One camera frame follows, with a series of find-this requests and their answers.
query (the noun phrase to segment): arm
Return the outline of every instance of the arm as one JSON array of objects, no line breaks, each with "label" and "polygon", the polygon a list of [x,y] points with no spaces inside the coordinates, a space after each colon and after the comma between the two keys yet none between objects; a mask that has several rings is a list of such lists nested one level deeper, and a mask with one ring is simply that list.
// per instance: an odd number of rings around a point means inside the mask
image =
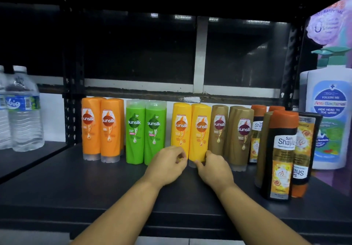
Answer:
[{"label": "arm", "polygon": [[206,165],[196,165],[200,177],[214,190],[246,244],[310,244],[247,196],[234,183],[232,171],[222,156],[207,151]]},{"label": "arm", "polygon": [[181,147],[158,152],[139,179],[112,207],[84,230],[72,245],[134,244],[160,189],[175,181],[187,166]]}]

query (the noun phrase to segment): forearm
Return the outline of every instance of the forearm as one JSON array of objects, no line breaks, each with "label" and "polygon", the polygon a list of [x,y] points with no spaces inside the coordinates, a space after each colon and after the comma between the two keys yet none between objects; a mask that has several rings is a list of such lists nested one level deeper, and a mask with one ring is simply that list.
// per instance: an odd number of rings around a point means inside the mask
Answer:
[{"label": "forearm", "polygon": [[72,244],[134,244],[152,212],[159,190],[139,180]]},{"label": "forearm", "polygon": [[228,187],[217,195],[247,245],[309,244],[237,186]]}]

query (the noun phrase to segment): blue label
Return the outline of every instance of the blue label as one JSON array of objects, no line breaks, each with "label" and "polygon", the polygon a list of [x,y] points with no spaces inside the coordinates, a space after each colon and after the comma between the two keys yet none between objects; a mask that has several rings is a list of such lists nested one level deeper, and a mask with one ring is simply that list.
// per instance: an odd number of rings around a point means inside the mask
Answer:
[{"label": "blue label", "polygon": [[314,161],[337,163],[348,116],[351,86],[345,81],[321,81],[313,89],[311,112],[323,115],[316,140]]},{"label": "blue label", "polygon": [[0,110],[7,109],[6,101],[5,101],[5,96],[0,95]]},{"label": "blue label", "polygon": [[29,111],[41,108],[39,96],[7,96],[8,111]]}]

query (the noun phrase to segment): plastic water bottle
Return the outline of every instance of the plastic water bottle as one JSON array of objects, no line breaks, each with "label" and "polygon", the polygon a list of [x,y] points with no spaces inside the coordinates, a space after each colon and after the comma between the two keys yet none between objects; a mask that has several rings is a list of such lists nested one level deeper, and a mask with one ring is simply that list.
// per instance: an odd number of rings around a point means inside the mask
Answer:
[{"label": "plastic water bottle", "polygon": [[7,78],[3,73],[3,66],[0,65],[0,149],[12,147],[10,125],[8,122],[8,111],[5,101],[6,85]]},{"label": "plastic water bottle", "polygon": [[44,145],[39,91],[27,75],[27,68],[13,66],[14,75],[6,86],[6,104],[13,150],[24,152]]}]

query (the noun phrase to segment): hand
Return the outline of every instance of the hand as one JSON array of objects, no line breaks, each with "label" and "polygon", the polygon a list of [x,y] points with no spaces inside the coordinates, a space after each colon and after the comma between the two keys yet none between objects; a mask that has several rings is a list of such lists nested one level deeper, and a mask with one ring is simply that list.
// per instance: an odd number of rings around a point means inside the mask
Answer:
[{"label": "hand", "polygon": [[214,190],[218,197],[228,187],[236,186],[231,168],[222,156],[207,150],[205,166],[200,161],[194,163],[197,165],[199,176]]},{"label": "hand", "polygon": [[182,147],[166,147],[152,159],[142,177],[158,190],[172,183],[187,166],[187,156]]}]

